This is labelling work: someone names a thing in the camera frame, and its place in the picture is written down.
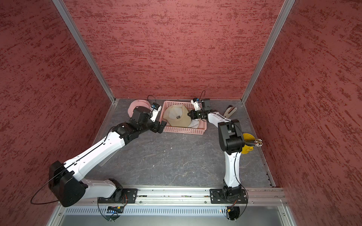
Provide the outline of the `pink baseball cap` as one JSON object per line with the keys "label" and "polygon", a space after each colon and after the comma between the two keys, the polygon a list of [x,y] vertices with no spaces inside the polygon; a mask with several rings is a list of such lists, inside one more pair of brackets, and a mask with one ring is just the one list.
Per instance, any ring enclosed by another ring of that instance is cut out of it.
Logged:
{"label": "pink baseball cap", "polygon": [[149,110],[151,109],[151,104],[149,103],[149,101],[144,100],[144,99],[135,100],[135,101],[131,102],[131,104],[127,110],[129,117],[132,117],[134,109],[138,106],[146,107]]}

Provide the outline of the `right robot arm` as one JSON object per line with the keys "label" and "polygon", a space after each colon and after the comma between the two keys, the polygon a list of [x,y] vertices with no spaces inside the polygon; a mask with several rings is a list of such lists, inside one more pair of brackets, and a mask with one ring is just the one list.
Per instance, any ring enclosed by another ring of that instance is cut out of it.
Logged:
{"label": "right robot arm", "polygon": [[238,120],[231,120],[213,110],[209,99],[194,98],[194,109],[188,113],[193,120],[202,120],[218,128],[219,145],[225,156],[225,176],[221,197],[227,201],[241,198],[244,188],[239,178],[239,161],[245,139]]}

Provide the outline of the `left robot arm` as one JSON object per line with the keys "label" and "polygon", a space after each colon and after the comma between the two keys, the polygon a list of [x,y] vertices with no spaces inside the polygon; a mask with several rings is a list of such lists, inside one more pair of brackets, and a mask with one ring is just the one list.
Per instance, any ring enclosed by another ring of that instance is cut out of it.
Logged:
{"label": "left robot arm", "polygon": [[49,168],[49,189],[63,207],[70,207],[82,199],[105,198],[114,203],[123,201],[123,187],[115,179],[90,180],[85,176],[110,155],[151,131],[162,133],[165,121],[157,121],[162,107],[154,103],[151,108],[137,106],[132,117],[111,127],[98,143],[64,163],[54,162]]}

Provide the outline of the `beige baseball cap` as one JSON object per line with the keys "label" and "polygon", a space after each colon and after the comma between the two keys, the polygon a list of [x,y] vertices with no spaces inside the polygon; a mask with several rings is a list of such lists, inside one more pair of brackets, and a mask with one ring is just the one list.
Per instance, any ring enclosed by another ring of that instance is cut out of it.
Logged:
{"label": "beige baseball cap", "polygon": [[200,121],[192,120],[191,117],[188,116],[188,113],[189,111],[186,106],[173,105],[165,110],[163,118],[166,119],[172,127],[198,128]]}

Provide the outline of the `stapler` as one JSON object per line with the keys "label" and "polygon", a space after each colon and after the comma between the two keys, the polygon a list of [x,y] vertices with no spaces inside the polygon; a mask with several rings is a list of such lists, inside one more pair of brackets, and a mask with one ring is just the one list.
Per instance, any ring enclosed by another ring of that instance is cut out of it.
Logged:
{"label": "stapler", "polygon": [[230,106],[228,106],[228,108],[224,112],[223,116],[225,118],[230,118],[236,111],[237,111],[237,107],[234,107],[234,106],[230,105]]}

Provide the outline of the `yellow pen cup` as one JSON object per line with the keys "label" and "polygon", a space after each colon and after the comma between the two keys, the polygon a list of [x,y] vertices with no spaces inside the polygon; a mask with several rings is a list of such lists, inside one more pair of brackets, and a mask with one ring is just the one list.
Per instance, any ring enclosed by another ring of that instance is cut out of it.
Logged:
{"label": "yellow pen cup", "polygon": [[[253,135],[249,134],[249,133],[243,133],[243,137],[244,137],[245,142],[251,141],[251,140],[255,140],[255,137],[254,137]],[[247,146],[247,145],[245,144],[245,145],[243,146],[243,148],[242,148],[241,153],[242,153],[242,154],[247,154],[247,153],[253,151],[253,149],[254,149],[253,147]]]}

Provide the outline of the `pens in cup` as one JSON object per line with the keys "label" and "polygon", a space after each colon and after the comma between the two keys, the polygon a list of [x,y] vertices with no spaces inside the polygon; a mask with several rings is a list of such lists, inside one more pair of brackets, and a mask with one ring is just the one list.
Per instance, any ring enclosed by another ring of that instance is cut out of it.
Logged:
{"label": "pens in cup", "polygon": [[263,145],[262,139],[245,140],[245,145],[248,147],[261,147]]}

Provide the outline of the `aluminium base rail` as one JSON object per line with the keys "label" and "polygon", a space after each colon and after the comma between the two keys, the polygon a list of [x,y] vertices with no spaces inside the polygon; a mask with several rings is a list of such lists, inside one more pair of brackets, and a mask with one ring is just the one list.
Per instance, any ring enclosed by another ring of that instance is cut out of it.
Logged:
{"label": "aluminium base rail", "polygon": [[[129,203],[128,205],[232,205],[211,203],[209,190],[221,189],[216,187],[126,186],[124,188],[138,189],[135,203]],[[248,196],[248,206],[289,206],[282,188],[246,188],[245,190]]]}

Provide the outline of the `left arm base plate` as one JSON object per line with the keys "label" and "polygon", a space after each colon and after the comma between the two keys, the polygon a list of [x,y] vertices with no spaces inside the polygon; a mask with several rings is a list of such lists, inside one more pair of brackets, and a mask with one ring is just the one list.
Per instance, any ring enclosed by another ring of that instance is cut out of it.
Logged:
{"label": "left arm base plate", "polygon": [[106,204],[133,204],[137,197],[138,189],[136,188],[123,188],[117,189],[109,198],[99,197],[98,203]]}

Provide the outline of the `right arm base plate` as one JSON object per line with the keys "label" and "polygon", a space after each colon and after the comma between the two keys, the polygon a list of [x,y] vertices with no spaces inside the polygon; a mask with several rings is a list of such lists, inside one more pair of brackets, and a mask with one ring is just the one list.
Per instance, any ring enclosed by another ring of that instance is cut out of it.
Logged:
{"label": "right arm base plate", "polygon": [[212,204],[247,204],[248,196],[246,190],[241,187],[210,189],[210,200]]}

